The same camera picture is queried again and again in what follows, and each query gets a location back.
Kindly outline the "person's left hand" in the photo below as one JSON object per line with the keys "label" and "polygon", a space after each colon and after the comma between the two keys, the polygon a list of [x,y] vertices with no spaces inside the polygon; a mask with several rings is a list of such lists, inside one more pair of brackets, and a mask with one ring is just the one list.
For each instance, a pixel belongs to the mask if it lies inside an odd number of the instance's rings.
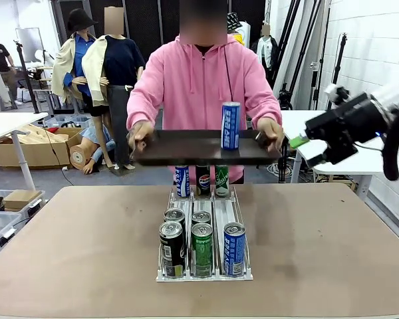
{"label": "person's left hand", "polygon": [[264,133],[270,140],[270,144],[267,147],[268,152],[280,150],[285,138],[283,128],[280,124],[271,118],[262,117],[257,122],[257,129]]}

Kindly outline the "person's tattooed right hand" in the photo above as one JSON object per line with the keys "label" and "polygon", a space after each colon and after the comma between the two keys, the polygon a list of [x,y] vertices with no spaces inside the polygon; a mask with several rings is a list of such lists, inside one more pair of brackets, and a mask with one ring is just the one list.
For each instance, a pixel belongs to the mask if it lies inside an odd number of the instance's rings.
{"label": "person's tattooed right hand", "polygon": [[132,151],[142,152],[147,145],[147,139],[154,133],[154,126],[151,122],[142,120],[136,122],[128,131],[128,145]]}

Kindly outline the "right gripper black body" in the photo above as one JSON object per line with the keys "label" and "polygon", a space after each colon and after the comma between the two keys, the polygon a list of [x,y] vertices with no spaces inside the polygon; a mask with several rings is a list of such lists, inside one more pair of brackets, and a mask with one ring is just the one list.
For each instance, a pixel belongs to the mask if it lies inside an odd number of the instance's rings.
{"label": "right gripper black body", "polygon": [[382,132],[382,113],[365,93],[305,122],[310,140],[321,140],[332,149],[335,165],[358,152],[355,143],[374,139]]}

